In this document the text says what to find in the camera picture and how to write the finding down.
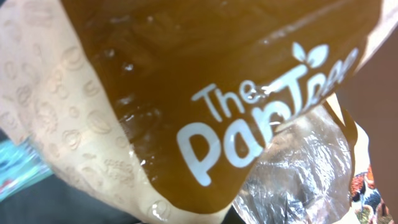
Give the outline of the brown snack bag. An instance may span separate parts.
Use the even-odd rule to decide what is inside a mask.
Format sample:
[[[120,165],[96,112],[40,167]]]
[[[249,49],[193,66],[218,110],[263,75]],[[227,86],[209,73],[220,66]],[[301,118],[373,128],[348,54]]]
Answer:
[[[144,222],[220,223],[396,25],[380,0],[5,1],[1,129]]]

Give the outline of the teal candy packet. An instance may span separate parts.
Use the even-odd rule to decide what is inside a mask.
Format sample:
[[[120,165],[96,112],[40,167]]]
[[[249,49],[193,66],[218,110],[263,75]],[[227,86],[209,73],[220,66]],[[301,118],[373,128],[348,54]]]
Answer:
[[[18,146],[9,139],[1,142],[1,201],[52,174],[27,141]]]

